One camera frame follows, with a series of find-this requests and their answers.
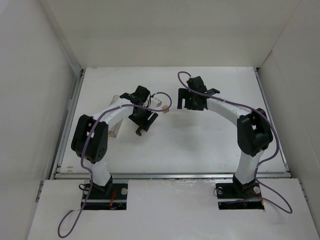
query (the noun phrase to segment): white wall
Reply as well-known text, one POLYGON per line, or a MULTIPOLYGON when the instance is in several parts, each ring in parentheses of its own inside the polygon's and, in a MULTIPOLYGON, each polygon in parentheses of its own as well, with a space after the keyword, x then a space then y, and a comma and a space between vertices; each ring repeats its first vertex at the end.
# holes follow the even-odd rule
POLYGON ((320 0, 301 0, 260 78, 292 175, 320 233, 320 0))
POLYGON ((72 70, 37 0, 0 1, 0 239, 25 239, 72 70))
POLYGON ((260 67, 300 0, 43 0, 83 68, 260 67))

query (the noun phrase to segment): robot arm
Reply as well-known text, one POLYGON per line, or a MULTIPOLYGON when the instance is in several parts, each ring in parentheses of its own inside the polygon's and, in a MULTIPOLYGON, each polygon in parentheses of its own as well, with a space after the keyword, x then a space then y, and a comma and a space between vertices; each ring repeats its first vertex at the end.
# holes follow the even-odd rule
MULTIPOLYGON (((197 92, 225 99, 221 96, 220 91, 214 88, 207 90, 199 76, 190 78, 187 84, 189 88, 197 92)), ((258 162, 264 150, 273 140, 270 127, 255 112, 180 88, 178 91, 178 109, 182 108, 183 99, 185 99, 184 107, 186 109, 213 111, 237 127, 237 142, 241 149, 241 156, 239 166, 233 176, 233 184, 240 192, 249 189, 255 183, 255 170, 258 162)), ((262 109, 257 110, 266 116, 262 109)))
MULTIPOLYGON (((82 115, 74 132, 71 149, 76 152, 78 157, 81 157, 88 133, 103 112, 125 104, 143 106, 149 95, 148 89, 138 86, 134 93, 122 94, 114 104, 103 111, 93 116, 82 115)), ((93 172, 93 186, 105 192, 106 195, 112 189, 112 176, 107 169, 107 158, 105 157, 108 148, 108 131, 127 117, 138 125, 139 132, 140 130, 147 132, 158 114, 134 106, 121 107, 107 113, 97 124, 85 152, 84 164, 93 172)))

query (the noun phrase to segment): bolt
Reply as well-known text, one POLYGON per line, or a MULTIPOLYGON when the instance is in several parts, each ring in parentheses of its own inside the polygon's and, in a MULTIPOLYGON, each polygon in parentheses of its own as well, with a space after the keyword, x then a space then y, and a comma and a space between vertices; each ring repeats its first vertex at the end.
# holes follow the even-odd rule
POLYGON ((216 189, 216 193, 217 194, 223 194, 224 193, 224 191, 223 191, 223 188, 222 187, 218 187, 217 189, 216 189))
POLYGON ((254 191, 256 194, 261 193, 260 187, 258 187, 258 186, 255 186, 255 187, 253 188, 253 191, 254 191))
POLYGON ((83 194, 88 195, 88 193, 89 193, 89 188, 86 187, 86 188, 83 190, 83 194))
POLYGON ((125 187, 121 189, 121 194, 122 195, 127 195, 128 194, 128 189, 126 189, 125 187))

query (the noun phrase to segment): white platform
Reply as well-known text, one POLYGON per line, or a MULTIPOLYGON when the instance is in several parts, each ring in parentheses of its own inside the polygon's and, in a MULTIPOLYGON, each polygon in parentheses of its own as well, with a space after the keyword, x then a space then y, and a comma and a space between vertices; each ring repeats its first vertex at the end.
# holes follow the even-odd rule
MULTIPOLYGON (((212 180, 131 180, 127 210, 86 210, 68 240, 319 240, 297 179, 263 179, 291 204, 293 214, 265 202, 265 210, 218 210, 212 180)), ((82 180, 47 180, 28 240, 58 240, 57 227, 80 207, 82 180)), ((281 206, 275 194, 264 197, 281 206)), ((77 211, 61 233, 71 228, 77 211)))
MULTIPOLYGON (((93 115, 108 107, 114 95, 132 93, 138 85, 152 93, 166 92, 173 99, 168 113, 160 113, 148 132, 124 119, 117 138, 109 138, 108 167, 111 173, 233 173, 240 149, 237 130, 221 116, 205 111, 178 110, 178 71, 201 76, 208 88, 228 99, 254 108, 266 106, 252 67, 98 67, 87 68, 63 157, 61 173, 85 173, 71 150, 81 115, 93 115)), ((163 103, 166 97, 159 95, 163 103)), ((275 151, 273 141, 262 158, 275 151)), ((259 172, 285 172, 281 154, 263 164, 259 172)))

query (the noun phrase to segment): black mounting plate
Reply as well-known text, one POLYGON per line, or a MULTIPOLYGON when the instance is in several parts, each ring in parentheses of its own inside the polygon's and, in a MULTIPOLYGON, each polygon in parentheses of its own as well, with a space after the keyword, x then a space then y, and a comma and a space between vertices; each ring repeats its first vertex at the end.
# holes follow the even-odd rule
POLYGON ((218 198, 218 207, 220 210, 245 210, 245 209, 260 209, 264 210, 264 202, 256 197, 262 197, 261 193, 255 193, 253 191, 254 187, 259 187, 259 183, 254 183, 254 185, 245 192, 237 192, 234 188, 234 183, 232 182, 221 182, 215 184, 216 196, 218 198), (239 199, 250 199, 244 202, 233 201, 239 199))
MULTIPOLYGON (((90 183, 85 184, 85 188, 88 189, 90 183)), ((93 187, 89 198, 84 206, 84 210, 110 210, 110 200, 112 199, 112 192, 115 191, 116 195, 113 200, 113 210, 126 210, 127 209, 127 195, 128 195, 128 184, 127 183, 113 183, 112 191, 109 195, 105 195, 102 191, 93 187), (127 193, 122 194, 122 189, 126 189, 127 193)), ((87 197, 86 191, 82 194, 81 207, 84 204, 85 198, 87 197)))

